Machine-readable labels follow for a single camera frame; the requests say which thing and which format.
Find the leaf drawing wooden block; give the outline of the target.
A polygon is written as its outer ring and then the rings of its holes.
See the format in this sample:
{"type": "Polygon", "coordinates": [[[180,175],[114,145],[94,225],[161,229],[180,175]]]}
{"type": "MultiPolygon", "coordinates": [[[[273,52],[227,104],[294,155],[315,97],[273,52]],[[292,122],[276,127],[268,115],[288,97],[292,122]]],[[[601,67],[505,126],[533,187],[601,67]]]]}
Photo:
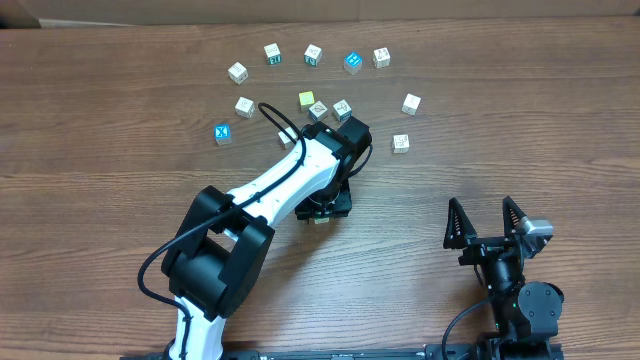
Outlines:
{"type": "Polygon", "coordinates": [[[314,122],[318,122],[324,120],[328,116],[329,110],[321,101],[317,101],[309,107],[308,113],[314,122]]]}

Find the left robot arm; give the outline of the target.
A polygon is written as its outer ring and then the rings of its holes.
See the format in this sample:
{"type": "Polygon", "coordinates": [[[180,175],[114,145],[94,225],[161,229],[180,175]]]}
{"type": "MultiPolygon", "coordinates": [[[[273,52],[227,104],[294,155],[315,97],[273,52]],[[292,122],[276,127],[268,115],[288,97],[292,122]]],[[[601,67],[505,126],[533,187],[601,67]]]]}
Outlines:
{"type": "Polygon", "coordinates": [[[161,271],[180,308],[165,359],[219,359],[222,332],[254,287],[275,235],[289,213],[319,222],[352,209],[349,179],[370,148],[368,125],[351,117],[333,130],[307,124],[280,162],[244,186],[204,188],[192,202],[161,271]]]}

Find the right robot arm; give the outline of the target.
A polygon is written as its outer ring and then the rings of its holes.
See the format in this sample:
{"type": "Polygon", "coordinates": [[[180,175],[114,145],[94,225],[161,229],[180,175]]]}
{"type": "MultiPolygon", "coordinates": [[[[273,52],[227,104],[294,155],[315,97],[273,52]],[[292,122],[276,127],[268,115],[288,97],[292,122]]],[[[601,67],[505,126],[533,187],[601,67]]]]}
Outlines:
{"type": "Polygon", "coordinates": [[[548,282],[528,282],[524,263],[550,242],[554,228],[546,218],[528,216],[509,196],[502,200],[504,234],[480,237],[461,203],[448,202],[445,249],[460,250],[461,266],[474,269],[487,298],[460,312],[442,336],[443,359],[561,359],[562,347],[551,339],[558,335],[564,294],[548,282]],[[455,325],[489,305],[495,323],[493,333],[482,334],[474,344],[450,346],[455,325]]]}

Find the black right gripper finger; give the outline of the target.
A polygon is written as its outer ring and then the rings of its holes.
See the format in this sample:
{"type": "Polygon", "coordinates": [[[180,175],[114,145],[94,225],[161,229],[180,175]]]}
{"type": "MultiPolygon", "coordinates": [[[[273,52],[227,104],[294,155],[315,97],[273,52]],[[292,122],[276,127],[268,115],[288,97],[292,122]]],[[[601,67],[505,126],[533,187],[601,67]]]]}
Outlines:
{"type": "Polygon", "coordinates": [[[520,220],[526,217],[526,213],[520,209],[510,196],[506,196],[502,200],[502,213],[504,234],[506,237],[510,237],[516,230],[520,220]]]}
{"type": "Polygon", "coordinates": [[[477,232],[462,205],[455,198],[448,202],[447,226],[443,240],[444,249],[464,249],[477,239],[477,232]]]}

